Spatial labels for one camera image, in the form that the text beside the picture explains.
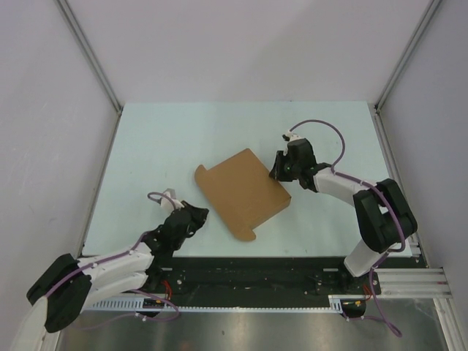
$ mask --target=metal floor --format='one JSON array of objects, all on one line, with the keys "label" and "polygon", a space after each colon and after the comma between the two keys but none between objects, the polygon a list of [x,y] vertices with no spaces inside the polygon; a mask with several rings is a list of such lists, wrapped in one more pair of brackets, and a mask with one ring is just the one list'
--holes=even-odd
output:
[{"label": "metal floor", "polygon": [[[402,339],[382,323],[346,322],[337,314],[187,312],[165,324],[129,317],[92,331],[68,327],[58,350],[447,350],[432,300],[386,300],[382,307]],[[377,315],[373,303],[367,314]],[[115,315],[85,312],[76,325],[95,325]]]}]

